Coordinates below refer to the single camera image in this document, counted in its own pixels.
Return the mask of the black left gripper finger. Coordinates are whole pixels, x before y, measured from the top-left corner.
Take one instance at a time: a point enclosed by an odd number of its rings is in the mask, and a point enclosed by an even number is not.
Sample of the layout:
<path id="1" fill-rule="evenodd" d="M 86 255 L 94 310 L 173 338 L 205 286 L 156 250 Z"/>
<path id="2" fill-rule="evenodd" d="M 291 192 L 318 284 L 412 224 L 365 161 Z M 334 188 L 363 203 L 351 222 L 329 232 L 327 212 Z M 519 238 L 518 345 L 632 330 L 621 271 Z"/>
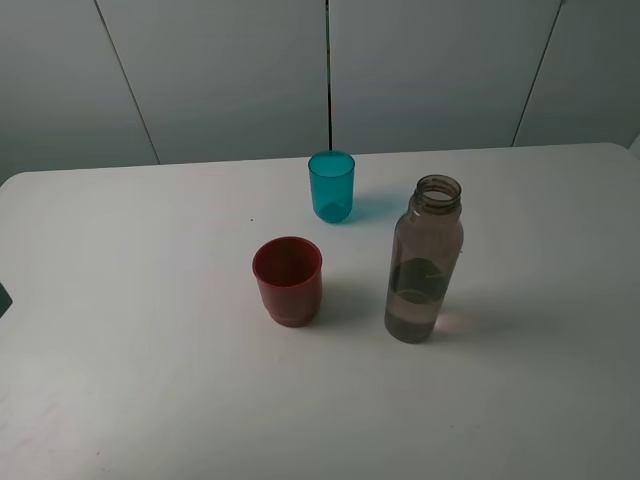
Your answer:
<path id="1" fill-rule="evenodd" d="M 11 307 L 13 300 L 3 284 L 0 284 L 0 317 Z"/>

